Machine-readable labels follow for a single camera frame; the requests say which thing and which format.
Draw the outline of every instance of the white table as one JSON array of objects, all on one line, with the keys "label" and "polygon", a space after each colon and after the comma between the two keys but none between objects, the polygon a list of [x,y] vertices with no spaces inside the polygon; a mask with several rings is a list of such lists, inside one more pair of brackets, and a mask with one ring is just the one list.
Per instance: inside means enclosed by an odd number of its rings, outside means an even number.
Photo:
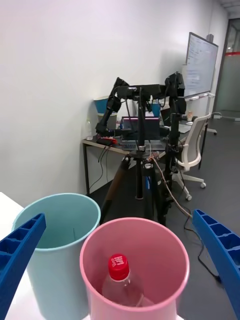
[{"label": "white table", "polygon": [[[0,240],[11,233],[16,216],[23,210],[19,204],[0,192]],[[40,314],[29,276],[25,271],[5,320],[45,320]]]}]

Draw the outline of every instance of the chair backrest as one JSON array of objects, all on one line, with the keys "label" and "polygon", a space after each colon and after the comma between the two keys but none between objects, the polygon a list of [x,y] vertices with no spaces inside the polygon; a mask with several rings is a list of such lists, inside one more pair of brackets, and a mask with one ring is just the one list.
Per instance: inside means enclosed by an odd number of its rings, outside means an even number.
[{"label": "chair backrest", "polygon": [[209,113],[205,116],[198,117],[193,121],[191,130],[183,145],[181,161],[178,161],[178,164],[184,167],[185,171],[189,171],[191,167],[196,166],[201,161],[201,132],[210,116],[211,114]]}]

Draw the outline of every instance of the glass door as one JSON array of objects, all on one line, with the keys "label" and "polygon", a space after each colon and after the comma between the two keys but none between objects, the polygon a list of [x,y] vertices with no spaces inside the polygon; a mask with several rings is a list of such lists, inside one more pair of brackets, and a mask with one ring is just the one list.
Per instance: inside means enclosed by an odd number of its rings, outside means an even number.
[{"label": "glass door", "polygon": [[230,20],[215,111],[240,119],[240,19]]}]

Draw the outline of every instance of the ceiling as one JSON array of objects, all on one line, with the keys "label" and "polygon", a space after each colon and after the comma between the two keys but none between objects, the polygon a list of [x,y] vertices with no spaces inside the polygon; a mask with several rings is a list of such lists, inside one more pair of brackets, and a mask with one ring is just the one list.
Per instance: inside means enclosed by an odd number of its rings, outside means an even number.
[{"label": "ceiling", "polygon": [[240,0],[219,0],[219,2],[228,11],[230,19],[240,18]]}]

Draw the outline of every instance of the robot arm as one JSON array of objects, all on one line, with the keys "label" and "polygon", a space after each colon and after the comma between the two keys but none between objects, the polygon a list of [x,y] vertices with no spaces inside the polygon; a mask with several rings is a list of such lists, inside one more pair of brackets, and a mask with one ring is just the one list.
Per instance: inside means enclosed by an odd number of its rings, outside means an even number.
[{"label": "robot arm", "polygon": [[108,97],[107,103],[106,103],[106,111],[104,113],[104,116],[102,117],[101,121],[96,125],[96,133],[100,134],[101,136],[112,136],[113,131],[108,130],[107,123],[108,120],[113,112],[118,112],[121,108],[121,99],[119,99],[117,96],[115,96],[116,90],[119,87],[122,86],[129,86],[127,82],[120,79],[119,77],[116,79],[114,86],[111,90],[111,93]]}]

